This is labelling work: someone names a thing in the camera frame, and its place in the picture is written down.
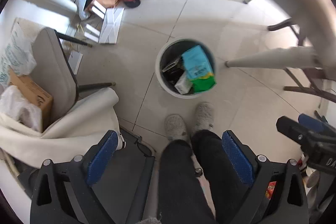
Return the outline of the white round trash bin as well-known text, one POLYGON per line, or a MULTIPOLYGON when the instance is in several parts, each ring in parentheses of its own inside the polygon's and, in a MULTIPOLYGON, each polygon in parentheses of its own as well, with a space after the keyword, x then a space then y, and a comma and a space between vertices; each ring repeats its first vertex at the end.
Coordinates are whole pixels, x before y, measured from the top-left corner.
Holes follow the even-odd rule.
POLYGON ((155 61, 155 75, 161 88, 181 99, 209 92, 217 84, 216 73, 213 53, 195 39, 167 43, 155 61))

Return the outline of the left grey slipper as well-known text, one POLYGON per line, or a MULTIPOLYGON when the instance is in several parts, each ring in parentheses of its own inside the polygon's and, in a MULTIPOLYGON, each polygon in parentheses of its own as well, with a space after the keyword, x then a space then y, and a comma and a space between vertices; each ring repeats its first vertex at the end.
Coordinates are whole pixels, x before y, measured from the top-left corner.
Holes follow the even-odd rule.
POLYGON ((183 118, 178 114, 171 114, 165 119, 165 134, 169 141, 188 141, 188 133, 183 118))

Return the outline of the milk carton with cow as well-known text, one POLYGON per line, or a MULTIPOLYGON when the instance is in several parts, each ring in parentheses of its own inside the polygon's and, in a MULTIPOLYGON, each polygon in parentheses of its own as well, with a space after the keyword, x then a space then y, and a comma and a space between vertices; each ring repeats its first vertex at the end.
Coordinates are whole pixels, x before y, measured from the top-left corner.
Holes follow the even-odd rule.
POLYGON ((174 87, 179 94, 188 94, 193 86, 193 83, 187 78, 187 73, 184 72, 179 80, 177 80, 174 87))

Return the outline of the right grey slipper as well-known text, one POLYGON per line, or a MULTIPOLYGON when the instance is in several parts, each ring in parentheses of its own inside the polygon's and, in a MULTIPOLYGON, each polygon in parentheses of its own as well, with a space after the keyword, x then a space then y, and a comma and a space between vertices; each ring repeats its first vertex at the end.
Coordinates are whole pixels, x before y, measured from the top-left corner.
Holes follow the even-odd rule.
POLYGON ((195 109, 193 133, 212 130, 214 127, 214 108, 208 102, 201 102, 195 109))

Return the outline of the dark wooden chair frame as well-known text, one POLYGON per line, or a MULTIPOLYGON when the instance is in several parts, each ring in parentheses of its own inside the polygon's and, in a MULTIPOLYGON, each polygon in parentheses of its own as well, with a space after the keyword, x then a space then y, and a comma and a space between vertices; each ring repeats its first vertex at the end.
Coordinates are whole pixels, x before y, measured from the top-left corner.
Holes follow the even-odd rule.
POLYGON ((287 49, 276 48, 271 50, 271 68, 282 69, 295 82, 295 86, 284 86, 283 90, 287 92, 296 92, 317 96, 335 102, 335 92, 328 92, 324 89, 324 81, 335 81, 327 76, 325 69, 323 69, 319 62, 318 56, 313 47, 304 47, 303 42, 306 35, 294 29, 293 19, 286 19, 278 24, 267 27, 269 32, 279 31, 283 28, 289 27, 297 38, 297 45, 287 49), (291 68, 301 69, 308 79, 310 85, 303 86, 297 77, 290 71, 291 68))

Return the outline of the white table leg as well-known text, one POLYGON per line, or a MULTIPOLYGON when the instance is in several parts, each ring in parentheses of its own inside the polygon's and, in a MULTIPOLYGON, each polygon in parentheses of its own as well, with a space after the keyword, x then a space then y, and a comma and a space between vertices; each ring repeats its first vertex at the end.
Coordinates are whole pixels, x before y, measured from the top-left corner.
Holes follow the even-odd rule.
POLYGON ((321 68, 313 47, 275 48, 225 62, 228 68, 321 68))

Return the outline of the white flat boxes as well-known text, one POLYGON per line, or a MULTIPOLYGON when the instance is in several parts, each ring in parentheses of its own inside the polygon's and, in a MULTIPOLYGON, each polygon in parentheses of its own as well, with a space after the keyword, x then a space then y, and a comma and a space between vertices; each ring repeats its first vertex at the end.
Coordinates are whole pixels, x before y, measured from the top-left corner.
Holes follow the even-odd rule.
POLYGON ((116 44, 124 8, 106 9, 98 1, 94 1, 91 11, 102 19, 102 27, 99 31, 86 23, 84 37, 98 44, 116 44))

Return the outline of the brown cardboard box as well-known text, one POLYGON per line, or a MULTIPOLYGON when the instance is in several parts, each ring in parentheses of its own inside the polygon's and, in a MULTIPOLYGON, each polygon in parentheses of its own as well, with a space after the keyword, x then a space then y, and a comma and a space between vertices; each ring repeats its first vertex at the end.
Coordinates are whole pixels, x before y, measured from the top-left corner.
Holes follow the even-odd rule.
POLYGON ((39 132, 43 132, 50 124, 53 97, 41 88, 30 76, 18 76, 10 68, 10 83, 15 85, 22 95, 33 105, 41 110, 42 117, 39 119, 41 124, 39 132))

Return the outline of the black trouser legs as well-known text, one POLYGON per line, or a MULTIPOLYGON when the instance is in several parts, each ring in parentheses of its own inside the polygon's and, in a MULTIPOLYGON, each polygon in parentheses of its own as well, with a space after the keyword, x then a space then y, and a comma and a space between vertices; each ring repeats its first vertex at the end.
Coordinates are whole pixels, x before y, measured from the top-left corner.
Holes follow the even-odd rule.
POLYGON ((201 130, 190 143, 172 141, 161 155, 158 217, 162 223, 229 223, 247 189, 224 152, 221 138, 201 130), (211 211, 195 176, 192 156, 210 184, 215 211, 211 211))

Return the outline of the grey slipper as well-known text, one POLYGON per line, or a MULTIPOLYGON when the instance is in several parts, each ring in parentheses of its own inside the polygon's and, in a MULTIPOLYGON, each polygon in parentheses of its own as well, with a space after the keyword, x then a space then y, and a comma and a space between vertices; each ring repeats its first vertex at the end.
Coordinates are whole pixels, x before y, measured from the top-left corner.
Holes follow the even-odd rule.
POLYGON ((178 114, 171 114, 165 119, 165 134, 169 141, 188 141, 188 133, 183 118, 178 114))
POLYGON ((193 133, 212 130, 214 127, 214 108, 208 102, 201 102, 195 109, 193 133))

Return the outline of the cream fabric cloth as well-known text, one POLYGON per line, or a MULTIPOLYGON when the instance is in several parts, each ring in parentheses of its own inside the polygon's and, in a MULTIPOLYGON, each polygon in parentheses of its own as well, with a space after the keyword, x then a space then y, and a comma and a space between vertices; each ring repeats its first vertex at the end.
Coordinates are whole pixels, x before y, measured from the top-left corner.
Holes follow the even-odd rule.
POLYGON ((60 163, 85 155, 109 130, 117 133, 117 149, 123 149, 126 142, 114 111, 118 101, 112 88, 103 88, 77 101, 43 133, 1 114, 1 149, 35 168, 40 168, 46 159, 60 163))

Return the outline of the printed plastic bag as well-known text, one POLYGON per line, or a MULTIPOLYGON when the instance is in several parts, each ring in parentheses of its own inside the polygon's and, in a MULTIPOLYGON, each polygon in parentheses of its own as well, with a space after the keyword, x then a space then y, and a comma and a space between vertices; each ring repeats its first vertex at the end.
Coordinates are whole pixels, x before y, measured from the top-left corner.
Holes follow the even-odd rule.
POLYGON ((25 36, 19 23, 14 23, 9 41, 1 52, 1 85, 5 89, 10 83, 10 69, 17 76, 29 75, 36 67, 33 56, 33 40, 25 36))

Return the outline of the green blue snack bag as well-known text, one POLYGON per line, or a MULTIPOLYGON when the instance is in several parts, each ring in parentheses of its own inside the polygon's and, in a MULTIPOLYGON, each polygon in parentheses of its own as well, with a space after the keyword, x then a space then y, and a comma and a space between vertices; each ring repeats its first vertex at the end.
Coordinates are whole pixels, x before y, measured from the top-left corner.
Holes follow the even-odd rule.
POLYGON ((215 73, 204 50, 195 46, 182 54, 187 78, 193 83, 194 93, 202 93, 216 85, 215 73))

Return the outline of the grey padded chair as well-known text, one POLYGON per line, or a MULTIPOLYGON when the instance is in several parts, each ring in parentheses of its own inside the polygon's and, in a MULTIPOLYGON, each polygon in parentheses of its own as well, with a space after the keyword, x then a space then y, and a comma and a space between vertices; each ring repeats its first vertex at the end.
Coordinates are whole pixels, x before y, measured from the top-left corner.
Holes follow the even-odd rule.
POLYGON ((53 96, 54 112, 68 111, 76 103, 79 93, 115 86, 115 83, 79 85, 60 40, 92 47, 92 44, 61 34, 53 28, 46 27, 38 33, 32 46, 37 64, 30 76, 53 96))

